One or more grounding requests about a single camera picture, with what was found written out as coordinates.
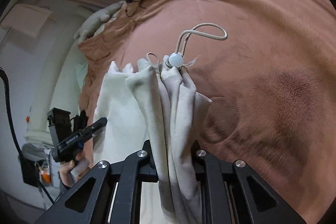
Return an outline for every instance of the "human hand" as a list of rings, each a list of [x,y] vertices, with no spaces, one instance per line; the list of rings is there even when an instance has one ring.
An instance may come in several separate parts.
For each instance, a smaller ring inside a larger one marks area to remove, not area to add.
[[[85,152],[81,151],[77,154],[76,160],[81,161],[85,158]],[[75,161],[71,160],[69,162],[63,162],[61,163],[61,166],[59,168],[59,177],[62,181],[62,183],[65,186],[71,187],[74,184],[74,180],[70,174],[71,170],[73,170],[75,167]],[[82,171],[77,177],[76,180],[80,180],[88,171],[90,170],[90,167],[87,167],[84,171]]]

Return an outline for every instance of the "folded cloth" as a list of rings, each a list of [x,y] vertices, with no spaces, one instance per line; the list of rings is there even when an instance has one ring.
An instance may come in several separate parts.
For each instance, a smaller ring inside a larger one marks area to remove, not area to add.
[[[138,61],[138,73],[116,68],[112,62],[98,98],[94,120],[105,116],[108,123],[95,145],[94,161],[123,160],[149,137],[167,223],[201,223],[190,148],[211,100],[196,92],[186,69],[169,69],[165,62],[153,66],[145,59]]]

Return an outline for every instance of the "black handheld device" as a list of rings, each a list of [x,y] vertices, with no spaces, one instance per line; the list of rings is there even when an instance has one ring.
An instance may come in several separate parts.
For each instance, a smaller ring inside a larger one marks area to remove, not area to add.
[[[76,155],[83,150],[84,143],[92,138],[92,134],[106,126],[107,119],[100,118],[87,126],[88,117],[84,110],[73,118],[73,130],[70,112],[53,108],[48,112],[48,123],[54,144],[52,157],[56,162],[75,160]]]

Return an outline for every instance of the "triangular cutout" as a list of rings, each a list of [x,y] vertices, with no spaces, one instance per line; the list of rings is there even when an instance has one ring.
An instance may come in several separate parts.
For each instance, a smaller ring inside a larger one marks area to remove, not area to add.
[[[95,178],[89,178],[70,198],[68,198],[65,202],[65,207],[78,213],[83,213],[95,182]]]
[[[264,212],[277,205],[277,202],[271,195],[254,179],[247,177],[247,182],[250,186],[254,202],[259,212]]]

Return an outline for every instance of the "black cable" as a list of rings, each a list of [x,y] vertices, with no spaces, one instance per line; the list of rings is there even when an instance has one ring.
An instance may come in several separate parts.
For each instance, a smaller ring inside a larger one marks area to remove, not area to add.
[[[44,187],[44,185],[42,184],[42,182],[39,180],[38,177],[36,177],[36,173],[35,171],[31,168],[31,166],[28,164],[26,158],[24,157],[20,146],[17,142],[16,139],[16,135],[15,135],[15,131],[14,131],[14,125],[13,125],[13,120],[12,120],[12,114],[11,114],[11,104],[9,101],[9,82],[8,82],[8,77],[5,73],[5,71],[3,70],[3,68],[0,67],[0,77],[3,81],[4,87],[5,87],[5,100],[6,100],[6,110],[7,110],[7,117],[8,117],[8,122],[9,122],[9,127],[10,127],[10,132],[12,134],[12,138],[13,138],[13,142],[15,145],[15,148],[17,150],[17,152],[19,153],[20,158],[25,162],[25,164],[31,169],[31,171],[34,173],[34,177],[37,180],[37,184],[42,188],[42,190],[45,192],[45,194],[47,195],[47,197],[49,198],[49,200],[51,201],[52,204],[54,204],[54,200],[53,198],[50,196],[50,194],[48,193],[47,189]]]

